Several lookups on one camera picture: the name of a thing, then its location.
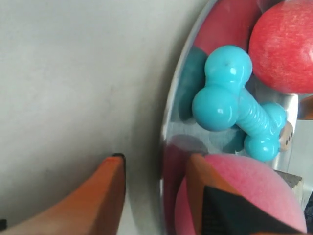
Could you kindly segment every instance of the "toy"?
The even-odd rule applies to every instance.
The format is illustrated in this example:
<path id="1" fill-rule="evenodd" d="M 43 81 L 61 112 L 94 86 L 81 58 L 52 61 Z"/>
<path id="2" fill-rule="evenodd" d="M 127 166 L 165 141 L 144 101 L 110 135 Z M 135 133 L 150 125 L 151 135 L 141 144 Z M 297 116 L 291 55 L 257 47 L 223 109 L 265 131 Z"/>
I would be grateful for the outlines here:
<path id="1" fill-rule="evenodd" d="M 282 1 L 253 28 L 253 73 L 282 93 L 313 93 L 313 1 Z"/>
<path id="2" fill-rule="evenodd" d="M 249 202 L 285 224 L 306 232 L 305 218 L 295 195 L 286 182 L 267 165 L 232 154 L 207 155 L 205 160 Z M 177 235 L 196 234 L 185 179 L 177 194 L 175 228 Z"/>
<path id="3" fill-rule="evenodd" d="M 196 122 L 206 130 L 222 131 L 237 124 L 247 133 L 246 152 L 261 161 L 279 152 L 279 134 L 286 112 L 277 103 L 258 104 L 246 90 L 252 72 L 248 54 L 239 47 L 213 51 L 205 63 L 206 84 L 192 103 Z"/>

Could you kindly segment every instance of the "turquoise dog toy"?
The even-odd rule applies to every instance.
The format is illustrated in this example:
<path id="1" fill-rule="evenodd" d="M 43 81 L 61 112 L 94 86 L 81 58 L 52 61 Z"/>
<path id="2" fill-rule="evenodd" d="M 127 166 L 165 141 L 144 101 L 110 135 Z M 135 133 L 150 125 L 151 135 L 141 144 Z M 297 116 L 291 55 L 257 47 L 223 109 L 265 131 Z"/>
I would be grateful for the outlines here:
<path id="1" fill-rule="evenodd" d="M 260 105 L 245 88 L 252 73 L 249 55 L 239 47 L 220 47 L 209 55 L 204 71 L 205 87 L 192 103 L 196 122 L 209 131 L 237 124 L 247 133 L 245 150 L 251 157 L 273 159 L 279 152 L 286 112 L 277 103 Z"/>

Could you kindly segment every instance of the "red ball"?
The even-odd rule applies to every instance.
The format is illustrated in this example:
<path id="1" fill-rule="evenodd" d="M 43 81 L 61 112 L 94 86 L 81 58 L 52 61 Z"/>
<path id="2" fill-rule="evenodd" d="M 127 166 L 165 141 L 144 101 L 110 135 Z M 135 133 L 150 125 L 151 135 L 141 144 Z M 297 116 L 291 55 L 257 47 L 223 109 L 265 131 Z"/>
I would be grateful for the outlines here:
<path id="1" fill-rule="evenodd" d="M 282 93 L 313 93 L 313 1 L 287 0 L 266 11 L 249 43 L 253 73 Z"/>
<path id="2" fill-rule="evenodd" d="M 295 194 L 269 166 L 253 158 L 233 154 L 211 154 L 205 159 L 250 203 L 306 233 L 306 221 Z M 182 181 L 176 198 L 175 229 L 177 235 L 196 234 L 188 203 L 186 179 Z"/>

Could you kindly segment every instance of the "pink fuzzy ball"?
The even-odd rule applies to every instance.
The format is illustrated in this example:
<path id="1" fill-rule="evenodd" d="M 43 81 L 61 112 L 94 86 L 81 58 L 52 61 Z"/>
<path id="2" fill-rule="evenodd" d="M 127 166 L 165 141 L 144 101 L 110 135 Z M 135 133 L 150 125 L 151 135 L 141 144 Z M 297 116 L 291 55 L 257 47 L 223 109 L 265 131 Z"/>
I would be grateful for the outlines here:
<path id="1" fill-rule="evenodd" d="M 233 154 L 212 154 L 205 159 L 249 202 L 276 219 L 306 233 L 303 211 L 287 183 L 270 167 L 255 159 Z M 177 235 L 195 235 L 183 179 L 176 199 Z"/>

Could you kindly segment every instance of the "white wall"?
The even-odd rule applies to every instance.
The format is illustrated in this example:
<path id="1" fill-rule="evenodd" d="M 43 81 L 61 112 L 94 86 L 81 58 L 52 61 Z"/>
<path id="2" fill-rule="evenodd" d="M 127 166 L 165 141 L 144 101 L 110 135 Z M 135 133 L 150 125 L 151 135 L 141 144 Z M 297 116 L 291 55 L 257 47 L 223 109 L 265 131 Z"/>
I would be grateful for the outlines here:
<path id="1" fill-rule="evenodd" d="M 156 148 L 206 0 L 0 1 L 0 218 L 34 215 L 124 152 L 120 234 L 157 234 Z"/>

